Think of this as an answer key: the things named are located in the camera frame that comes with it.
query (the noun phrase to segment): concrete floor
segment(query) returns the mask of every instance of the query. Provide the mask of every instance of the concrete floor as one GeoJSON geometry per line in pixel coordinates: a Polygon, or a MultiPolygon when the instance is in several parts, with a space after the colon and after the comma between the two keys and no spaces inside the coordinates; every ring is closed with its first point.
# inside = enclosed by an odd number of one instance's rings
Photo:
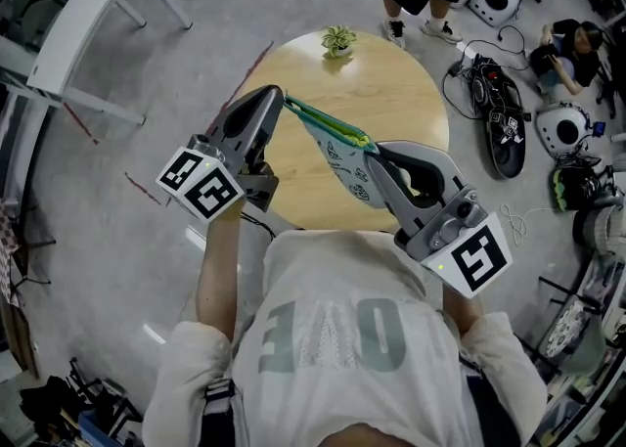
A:
{"type": "MultiPolygon", "coordinates": [[[[109,115],[75,108],[99,141],[86,136],[69,114],[58,111],[43,140],[33,191],[58,243],[43,250],[38,265],[52,281],[49,287],[25,285],[25,311],[37,343],[42,374],[65,376],[68,360],[123,385],[135,404],[146,407],[157,375],[159,337],[167,339],[175,324],[191,311],[201,251],[186,238],[190,216],[176,204],[166,207],[155,177],[177,147],[202,132],[243,79],[259,53],[271,42],[279,46],[328,24],[348,24],[380,32],[381,0],[180,0],[194,21],[179,29],[157,0],[129,0],[149,23],[138,29],[117,9],[107,15],[76,72],[73,83],[143,113],[139,128],[109,115]],[[153,194],[138,191],[126,174],[153,194]]],[[[523,0],[512,23],[538,45],[542,24],[576,18],[597,21],[587,0],[523,0]]],[[[450,15],[466,41],[496,42],[497,31],[468,9],[450,15]]],[[[408,18],[408,52],[439,82],[461,56],[454,46],[422,35],[423,17],[408,18]]],[[[502,45],[519,49],[518,36],[505,33],[502,45]]],[[[520,57],[488,46],[471,46],[502,65],[525,66],[520,57]]],[[[532,73],[511,72],[524,106],[534,111],[540,98],[532,73]]],[[[597,107],[594,83],[577,101],[610,134],[622,130],[597,107]]],[[[448,93],[463,108],[470,104],[457,80],[448,93]]],[[[533,128],[527,133],[524,170],[514,180],[495,180],[482,147],[480,122],[454,113],[450,117],[450,154],[479,191],[483,205],[513,213],[552,207],[548,175],[554,166],[533,128]]],[[[597,149],[610,154],[607,140],[597,149]]],[[[538,292],[537,276],[571,282],[578,253],[570,238],[570,214],[538,210],[528,214],[528,236],[515,246],[506,233],[514,266],[482,296],[490,310],[507,311],[517,330],[544,313],[549,294],[538,292]]],[[[265,232],[244,224],[244,272],[267,243],[265,232]]]]}

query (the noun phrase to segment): sneaker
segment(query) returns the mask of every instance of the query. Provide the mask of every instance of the sneaker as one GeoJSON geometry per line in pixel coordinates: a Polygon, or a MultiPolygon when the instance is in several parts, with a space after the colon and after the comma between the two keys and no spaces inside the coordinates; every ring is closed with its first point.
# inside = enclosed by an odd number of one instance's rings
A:
{"type": "Polygon", "coordinates": [[[452,31],[448,22],[445,22],[441,29],[437,29],[430,25],[430,21],[427,21],[426,24],[422,26],[422,31],[426,35],[443,38],[446,42],[451,44],[456,44],[463,40],[463,35],[461,33],[457,33],[456,31],[452,31]]]}
{"type": "Polygon", "coordinates": [[[387,39],[397,45],[400,49],[406,47],[404,41],[404,23],[401,21],[393,21],[389,18],[385,18],[382,22],[382,27],[387,35],[387,39]]]}

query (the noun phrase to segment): white t-shirt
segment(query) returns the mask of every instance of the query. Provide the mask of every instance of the white t-shirt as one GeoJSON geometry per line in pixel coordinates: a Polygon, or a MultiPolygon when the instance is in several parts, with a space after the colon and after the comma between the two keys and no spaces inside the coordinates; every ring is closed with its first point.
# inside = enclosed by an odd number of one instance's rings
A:
{"type": "MultiPolygon", "coordinates": [[[[357,423],[419,447],[482,445],[459,343],[407,265],[387,234],[297,231],[272,243],[267,294],[232,365],[251,446],[315,447],[357,423]]],[[[507,316],[483,317],[462,343],[525,443],[546,388],[507,316]]],[[[184,323],[165,348],[144,441],[196,447],[202,391],[226,371],[228,340],[184,323]]]]}

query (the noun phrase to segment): round wooden table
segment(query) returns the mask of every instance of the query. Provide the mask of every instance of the round wooden table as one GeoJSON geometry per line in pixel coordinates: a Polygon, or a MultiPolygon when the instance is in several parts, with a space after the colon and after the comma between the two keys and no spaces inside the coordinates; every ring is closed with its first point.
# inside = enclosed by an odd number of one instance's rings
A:
{"type": "MultiPolygon", "coordinates": [[[[448,117],[437,86],[407,52],[357,32],[354,51],[326,57],[324,31],[303,35],[269,54],[242,94],[267,84],[355,125],[374,141],[408,140],[448,149],[448,117]]],[[[283,109],[265,159],[280,179],[272,209],[305,229],[389,230],[386,209],[355,199],[338,181],[298,117],[283,109]]]]}

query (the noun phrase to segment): white sleeve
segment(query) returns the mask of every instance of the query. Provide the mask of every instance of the white sleeve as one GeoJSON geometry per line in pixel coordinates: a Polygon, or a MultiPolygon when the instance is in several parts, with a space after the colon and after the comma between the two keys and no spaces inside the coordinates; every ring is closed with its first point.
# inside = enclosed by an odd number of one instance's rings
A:
{"type": "Polygon", "coordinates": [[[513,334],[506,313],[490,313],[463,336],[463,347],[482,367],[526,445],[546,411],[548,390],[513,334]]]}
{"type": "Polygon", "coordinates": [[[231,343],[198,322],[176,326],[163,347],[155,394],[142,433],[146,447],[197,447],[204,389],[221,379],[231,361],[231,343]]]}

